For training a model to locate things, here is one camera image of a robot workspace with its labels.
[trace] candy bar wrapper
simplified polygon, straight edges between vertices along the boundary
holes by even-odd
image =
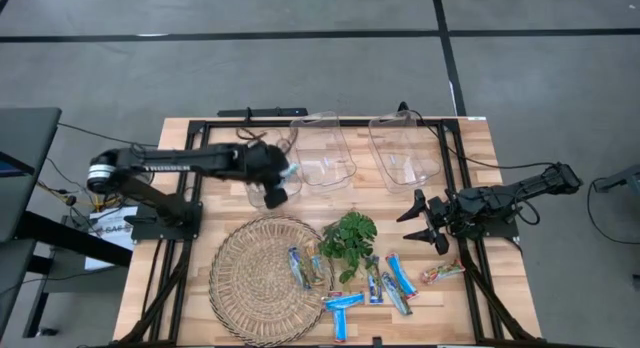
[[[341,297],[342,292],[329,292],[329,297]],[[347,313],[345,309],[336,309],[333,312],[333,333],[336,343],[347,341]]]
[[[464,272],[464,267],[460,260],[456,259],[452,263],[443,264],[439,267],[424,271],[422,273],[422,281],[426,284],[433,284],[440,279],[462,272]]]
[[[372,255],[367,258],[367,263],[371,262],[371,267],[367,269],[367,281],[369,282],[369,304],[382,304],[382,279],[380,278],[380,270],[378,269],[378,261],[380,258]]]
[[[329,299],[325,301],[324,305],[328,311],[333,311],[336,309],[345,309],[356,304],[364,304],[364,293],[360,292],[357,294],[352,294],[348,296],[341,296]]]
[[[318,251],[318,246],[315,242],[309,242],[305,245],[305,250],[311,260],[311,274],[309,277],[311,284],[320,285],[324,283],[324,269],[322,268],[322,257],[320,256],[320,251]]]
[[[407,299],[396,283],[396,280],[391,277],[391,275],[387,272],[382,273],[382,284],[384,284],[384,288],[387,290],[389,294],[389,298],[393,302],[393,305],[398,308],[398,311],[402,315],[413,314],[411,312],[411,307],[409,307],[409,303],[407,303]]]
[[[298,248],[289,248],[289,265],[291,266],[291,272],[293,273],[296,282],[302,286],[302,288],[309,290],[311,285],[307,279],[307,275],[304,271],[304,262],[298,253]]]
[[[404,269],[400,265],[400,258],[396,253],[391,253],[387,256],[387,263],[389,263],[389,267],[393,270],[393,274],[396,276],[396,280],[400,285],[400,289],[404,292],[407,300],[418,296],[418,290],[411,284],[409,278],[407,277],[407,273],[405,273]]]

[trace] wooden tabletop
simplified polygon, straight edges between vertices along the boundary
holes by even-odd
[[[497,164],[487,121],[452,119],[459,119],[467,156],[485,163]],[[237,119],[211,118],[210,120]],[[160,138],[160,148],[183,149],[188,124],[188,118],[166,119]],[[283,135],[288,135],[288,129],[283,132]],[[405,234],[424,229],[424,222],[419,219],[404,223],[395,222],[396,218],[411,207],[413,192],[409,190],[391,194],[386,189],[369,149],[369,133],[366,127],[343,128],[343,134],[357,165],[357,172],[352,177],[351,184],[325,194],[315,194],[310,192],[309,187],[303,186],[298,197],[285,204],[279,212],[307,222],[315,229],[320,229],[339,219],[351,209],[370,216],[378,228],[378,237],[374,245],[375,253],[380,256],[390,252],[398,253],[404,269],[420,292],[419,297],[410,301],[414,314],[407,317],[400,315],[388,297],[382,306],[364,305],[348,309],[348,343],[370,345],[374,336],[381,336],[385,344],[474,343],[463,276],[449,277],[431,286],[424,285],[418,278],[422,271],[449,262],[457,256],[455,240],[449,237],[452,242],[449,253],[439,256],[434,247],[427,243],[402,239]],[[428,138],[426,135],[425,137],[424,149],[432,152],[432,157],[441,161],[437,139]],[[214,128],[211,131],[211,143],[237,140],[233,128]],[[453,139],[449,138],[449,141],[452,146]],[[456,162],[453,166],[456,184],[460,188],[462,184]],[[497,169],[469,162],[469,170],[474,186],[502,183]],[[166,193],[172,193],[175,192],[177,181],[177,174],[158,174],[154,186]],[[429,179],[422,187],[427,198],[434,195],[445,198],[445,188],[446,182],[442,172]],[[263,212],[249,204],[244,184],[238,182],[204,179],[201,200],[204,203],[204,217],[200,236],[194,241],[191,254],[178,345],[242,345],[241,341],[225,330],[211,309],[208,296],[209,271],[213,256],[224,238],[243,223],[259,217]],[[497,295],[529,333],[539,336],[540,329],[520,253],[504,239],[487,238],[485,244]],[[156,241],[146,241],[138,244],[134,249],[114,339],[127,334],[140,318],[155,247]],[[180,249],[176,251],[174,263],[178,259]],[[157,289],[162,255],[162,253],[159,254],[151,297],[155,296]],[[381,262],[380,269],[390,271],[385,262]],[[365,283],[362,277],[355,278],[351,284],[351,289],[354,291],[364,288]],[[487,304],[479,291],[477,294],[484,332],[490,337]],[[165,309],[166,313],[162,319],[161,338],[168,334],[173,295],[167,302],[165,307],[169,308]],[[332,344],[332,316],[324,314],[320,323],[296,343]]]

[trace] green plant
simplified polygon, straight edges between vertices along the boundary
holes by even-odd
[[[348,268],[340,274],[340,283],[353,278],[360,265],[360,258],[373,253],[372,243],[378,234],[373,220],[358,212],[349,212],[338,222],[325,227],[324,240],[318,245],[328,258],[344,259]]]

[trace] floor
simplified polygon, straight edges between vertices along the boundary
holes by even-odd
[[[640,27],[640,0],[442,2],[452,31]],[[169,116],[210,117],[247,106],[376,115],[405,100],[428,116],[461,110],[486,116],[503,165],[562,161],[590,182],[640,162],[634,133],[640,121],[638,30],[521,37],[452,33],[458,79],[435,36],[19,43],[25,36],[437,30],[435,13],[432,0],[8,0],[0,13],[0,37],[18,38],[0,43],[0,106],[57,106],[63,122],[156,142]],[[49,157],[82,182],[89,159],[113,146],[61,128]],[[513,182],[537,170],[502,173],[505,182]],[[41,178],[49,186],[68,187],[48,164]],[[631,274],[640,273],[640,249],[609,242],[592,228],[586,192],[538,198],[542,223],[520,224],[540,325],[554,342],[635,347],[640,292]],[[638,242],[639,200],[626,189],[596,195],[595,219],[609,235]],[[53,219],[66,212],[39,191],[30,209]],[[123,285],[110,293],[53,295],[43,325],[60,329],[60,335],[23,340],[36,289],[25,285],[3,347],[108,342]]]

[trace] round wicker tray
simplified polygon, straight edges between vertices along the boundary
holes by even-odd
[[[225,239],[212,263],[209,300],[231,334],[272,347],[301,338],[318,323],[321,298],[333,289],[331,262],[325,261],[324,284],[307,291],[296,283],[287,253],[309,241],[320,236],[288,217],[253,220]]]

